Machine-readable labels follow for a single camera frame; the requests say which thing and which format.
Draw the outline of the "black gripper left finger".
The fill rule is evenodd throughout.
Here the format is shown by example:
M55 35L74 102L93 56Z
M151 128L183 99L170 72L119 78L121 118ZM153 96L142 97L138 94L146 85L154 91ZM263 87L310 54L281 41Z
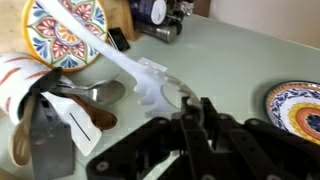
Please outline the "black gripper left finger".
M196 106L190 105L190 104L188 103L189 100L190 100L190 97L189 97L189 96L184 96L184 97L181 99L181 112L182 112L183 114L191 114L191 115L194 115L194 116L199 117L199 116L200 116L199 110L197 109Z

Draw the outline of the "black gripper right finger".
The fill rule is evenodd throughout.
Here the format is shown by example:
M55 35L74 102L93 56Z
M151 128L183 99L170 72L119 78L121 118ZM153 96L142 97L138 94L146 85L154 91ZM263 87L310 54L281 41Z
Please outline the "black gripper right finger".
M202 104L202 108L205 116L215 117L218 114L216 108L213 106L209 98L202 97L200 99L200 102Z

